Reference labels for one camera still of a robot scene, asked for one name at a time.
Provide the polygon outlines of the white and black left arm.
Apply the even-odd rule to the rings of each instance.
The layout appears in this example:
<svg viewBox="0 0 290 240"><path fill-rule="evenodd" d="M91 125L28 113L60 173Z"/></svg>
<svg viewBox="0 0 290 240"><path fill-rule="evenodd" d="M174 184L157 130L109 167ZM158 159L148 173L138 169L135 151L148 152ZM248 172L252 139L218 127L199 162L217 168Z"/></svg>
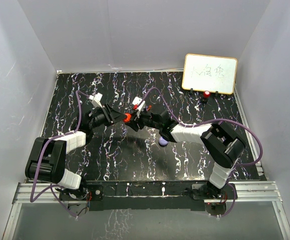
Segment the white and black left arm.
<svg viewBox="0 0 290 240"><path fill-rule="evenodd" d="M87 145L93 137L94 128L102 125L109 127L127 118L127 115L108 104L85 112L79 110L78 121L73 124L70 132L35 139L25 169L26 177L70 189L70 193L78 200L85 198L88 187L81 183L82 177L79 174L66 169L66 155Z"/></svg>

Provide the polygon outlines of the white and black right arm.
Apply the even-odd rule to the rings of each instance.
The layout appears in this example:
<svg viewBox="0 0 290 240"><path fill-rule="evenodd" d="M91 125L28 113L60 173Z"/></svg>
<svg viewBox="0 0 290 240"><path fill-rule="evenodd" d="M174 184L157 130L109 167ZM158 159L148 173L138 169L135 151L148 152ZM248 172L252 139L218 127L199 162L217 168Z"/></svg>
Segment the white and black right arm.
<svg viewBox="0 0 290 240"><path fill-rule="evenodd" d="M142 110L134 107L132 113L126 114L124 122L136 132L144 127L157 129L167 142L204 145L214 160L207 190L215 199L225 194L227 179L246 147L245 141L224 121L185 127L172 119L168 110L156 105Z"/></svg>

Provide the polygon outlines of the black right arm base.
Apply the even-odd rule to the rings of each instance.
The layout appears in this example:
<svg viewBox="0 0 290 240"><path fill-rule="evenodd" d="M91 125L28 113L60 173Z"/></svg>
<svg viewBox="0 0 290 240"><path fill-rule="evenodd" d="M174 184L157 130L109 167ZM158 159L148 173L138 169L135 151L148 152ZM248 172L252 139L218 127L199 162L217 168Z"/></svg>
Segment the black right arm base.
<svg viewBox="0 0 290 240"><path fill-rule="evenodd" d="M190 188L187 189L189 195L194 200L236 200L237 193L235 185L227 184L221 189L218 189L209 182L195 183L192 184Z"/></svg>

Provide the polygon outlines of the orange earbud charging case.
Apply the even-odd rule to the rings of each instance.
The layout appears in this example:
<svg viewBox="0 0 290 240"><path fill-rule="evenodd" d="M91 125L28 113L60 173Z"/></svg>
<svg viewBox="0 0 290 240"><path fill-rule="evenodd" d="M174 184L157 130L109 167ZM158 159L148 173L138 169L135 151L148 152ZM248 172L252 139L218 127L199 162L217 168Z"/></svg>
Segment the orange earbud charging case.
<svg viewBox="0 0 290 240"><path fill-rule="evenodd" d="M123 119L123 122L125 122L125 123L129 123L131 120L132 120L132 114L130 114L130 113L125 113L125 119Z"/></svg>

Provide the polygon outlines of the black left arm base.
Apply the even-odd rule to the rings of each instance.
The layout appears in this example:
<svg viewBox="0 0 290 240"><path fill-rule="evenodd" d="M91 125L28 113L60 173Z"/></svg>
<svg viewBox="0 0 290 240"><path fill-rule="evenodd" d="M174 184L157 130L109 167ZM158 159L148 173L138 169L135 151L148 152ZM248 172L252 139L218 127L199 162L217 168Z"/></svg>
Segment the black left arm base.
<svg viewBox="0 0 290 240"><path fill-rule="evenodd" d="M104 195L104 186L101 183L92 183L83 180L78 189L56 187L60 193L60 199L64 201L101 201Z"/></svg>

